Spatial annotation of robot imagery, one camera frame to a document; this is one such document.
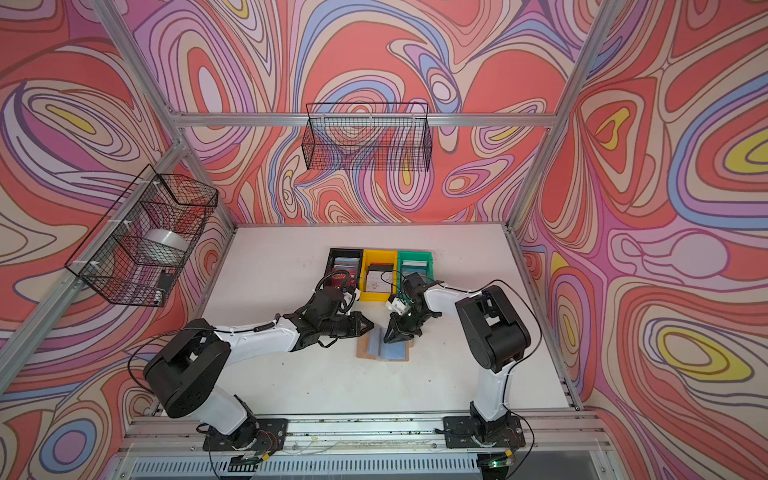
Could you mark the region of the tan leather card holder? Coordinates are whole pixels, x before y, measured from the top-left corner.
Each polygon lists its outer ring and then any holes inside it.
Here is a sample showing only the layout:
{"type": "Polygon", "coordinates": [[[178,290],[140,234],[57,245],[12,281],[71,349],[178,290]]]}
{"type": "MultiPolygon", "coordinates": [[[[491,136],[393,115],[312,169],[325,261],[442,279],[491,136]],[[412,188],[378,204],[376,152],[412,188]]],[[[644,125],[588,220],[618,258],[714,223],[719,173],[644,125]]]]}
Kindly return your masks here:
{"type": "Polygon", "coordinates": [[[384,362],[407,362],[409,344],[407,342],[388,344],[384,342],[386,330],[376,326],[357,339],[356,357],[364,360],[384,362]]]}

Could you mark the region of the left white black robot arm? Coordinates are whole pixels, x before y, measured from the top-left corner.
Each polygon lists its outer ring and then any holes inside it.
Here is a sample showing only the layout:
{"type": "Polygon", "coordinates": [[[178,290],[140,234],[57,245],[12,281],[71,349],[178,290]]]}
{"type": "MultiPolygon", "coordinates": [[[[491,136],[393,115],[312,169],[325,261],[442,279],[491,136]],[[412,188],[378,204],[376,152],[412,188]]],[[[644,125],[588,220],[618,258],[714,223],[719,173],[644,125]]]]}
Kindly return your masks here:
{"type": "Polygon", "coordinates": [[[254,451],[261,439],[265,451],[280,450],[283,441],[244,401],[220,387],[219,377],[226,367],[252,358],[364,336],[375,324],[352,309],[355,299],[323,287],[305,305],[267,323],[234,328],[193,320],[147,363],[144,380],[168,417],[191,417],[208,428],[206,450],[254,451]]]}

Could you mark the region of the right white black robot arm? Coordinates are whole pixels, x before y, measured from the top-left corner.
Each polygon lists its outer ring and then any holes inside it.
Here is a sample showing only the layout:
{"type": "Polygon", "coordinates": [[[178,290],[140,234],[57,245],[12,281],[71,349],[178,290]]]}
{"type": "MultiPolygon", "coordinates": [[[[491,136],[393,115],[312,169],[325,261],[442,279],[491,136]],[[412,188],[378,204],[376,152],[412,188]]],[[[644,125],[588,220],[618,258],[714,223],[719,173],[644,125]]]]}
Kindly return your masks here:
{"type": "Polygon", "coordinates": [[[501,448],[526,445],[523,419],[507,406],[512,370],[526,358],[531,334],[506,293],[495,283],[466,290],[441,281],[428,282],[417,273],[402,278],[386,301],[390,320],[387,344],[410,341],[430,319],[459,319],[473,359],[480,367],[477,390],[464,416],[446,416],[436,433],[449,449],[501,448]]]}

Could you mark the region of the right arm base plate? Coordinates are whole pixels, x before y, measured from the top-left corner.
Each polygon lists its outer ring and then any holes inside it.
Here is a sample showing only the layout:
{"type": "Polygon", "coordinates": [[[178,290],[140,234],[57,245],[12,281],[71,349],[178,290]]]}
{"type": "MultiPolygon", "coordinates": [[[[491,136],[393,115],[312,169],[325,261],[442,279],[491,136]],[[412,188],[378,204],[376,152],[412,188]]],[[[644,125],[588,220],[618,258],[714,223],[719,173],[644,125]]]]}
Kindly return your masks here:
{"type": "Polygon", "coordinates": [[[516,451],[527,444],[521,418],[510,413],[493,421],[485,421],[480,416],[447,416],[436,432],[444,436],[449,449],[505,448],[516,451]]]}

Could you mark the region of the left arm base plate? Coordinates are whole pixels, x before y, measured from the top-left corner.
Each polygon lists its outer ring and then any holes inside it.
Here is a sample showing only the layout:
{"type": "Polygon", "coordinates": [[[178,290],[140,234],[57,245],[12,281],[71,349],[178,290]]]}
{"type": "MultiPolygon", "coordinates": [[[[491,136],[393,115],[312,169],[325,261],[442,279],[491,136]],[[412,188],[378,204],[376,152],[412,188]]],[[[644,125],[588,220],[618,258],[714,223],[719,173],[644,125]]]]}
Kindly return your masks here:
{"type": "Polygon", "coordinates": [[[203,450],[273,454],[284,448],[288,425],[286,418],[247,419],[229,435],[210,427],[211,432],[206,433],[203,450]]]}

